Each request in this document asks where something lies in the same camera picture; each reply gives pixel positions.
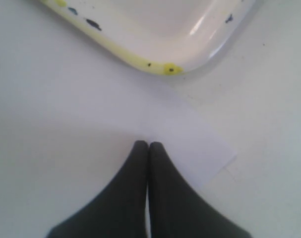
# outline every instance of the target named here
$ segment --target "white table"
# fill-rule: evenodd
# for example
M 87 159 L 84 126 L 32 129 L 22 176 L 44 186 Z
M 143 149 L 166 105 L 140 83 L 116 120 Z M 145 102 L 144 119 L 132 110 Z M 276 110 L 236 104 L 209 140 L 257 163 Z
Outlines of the white table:
M 169 83 L 238 151 L 204 197 L 256 238 L 301 238 L 301 0 L 259 1 L 212 62 Z

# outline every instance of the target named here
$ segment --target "black paint speck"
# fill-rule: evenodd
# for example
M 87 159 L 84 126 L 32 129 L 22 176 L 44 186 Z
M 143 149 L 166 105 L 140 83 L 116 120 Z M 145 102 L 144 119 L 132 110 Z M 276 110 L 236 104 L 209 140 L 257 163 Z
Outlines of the black paint speck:
M 90 19 L 86 19 L 86 22 L 89 23 L 91 26 L 95 27 L 96 29 L 98 29 L 99 31 L 102 31 L 102 29 L 100 28 L 100 25 L 97 24 L 95 21 L 92 21 Z
M 230 21 L 233 21 L 234 17 L 233 14 L 230 15 L 230 17 L 225 21 L 225 23 L 229 23 Z
M 77 10 L 73 7 L 68 7 L 67 9 L 69 9 L 74 15 L 77 15 Z

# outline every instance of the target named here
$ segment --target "white paper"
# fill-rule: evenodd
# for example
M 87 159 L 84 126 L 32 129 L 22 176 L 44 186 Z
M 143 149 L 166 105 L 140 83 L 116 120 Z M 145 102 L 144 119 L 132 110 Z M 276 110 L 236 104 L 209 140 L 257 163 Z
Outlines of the white paper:
M 37 2 L 0 0 L 0 238 L 44 237 L 139 139 L 163 142 L 196 189 L 234 157 L 157 77 Z

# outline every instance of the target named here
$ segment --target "white tray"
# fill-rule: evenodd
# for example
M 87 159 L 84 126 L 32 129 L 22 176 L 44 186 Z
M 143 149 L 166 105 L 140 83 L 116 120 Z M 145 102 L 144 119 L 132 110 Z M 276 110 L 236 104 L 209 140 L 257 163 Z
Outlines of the white tray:
M 41 0 L 128 64 L 174 75 L 205 64 L 255 0 Z

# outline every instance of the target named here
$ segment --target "yellow paint dot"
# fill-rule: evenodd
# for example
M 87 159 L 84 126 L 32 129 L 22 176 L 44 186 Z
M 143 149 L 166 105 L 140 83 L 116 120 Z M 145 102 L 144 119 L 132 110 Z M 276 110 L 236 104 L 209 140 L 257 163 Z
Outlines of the yellow paint dot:
M 179 66 L 176 66 L 174 63 L 167 63 L 164 65 L 165 75 L 175 75 L 181 72 L 183 72 L 183 69 Z
M 64 0 L 55 0 L 56 3 L 60 6 L 60 7 L 65 7 L 66 6 L 66 2 Z

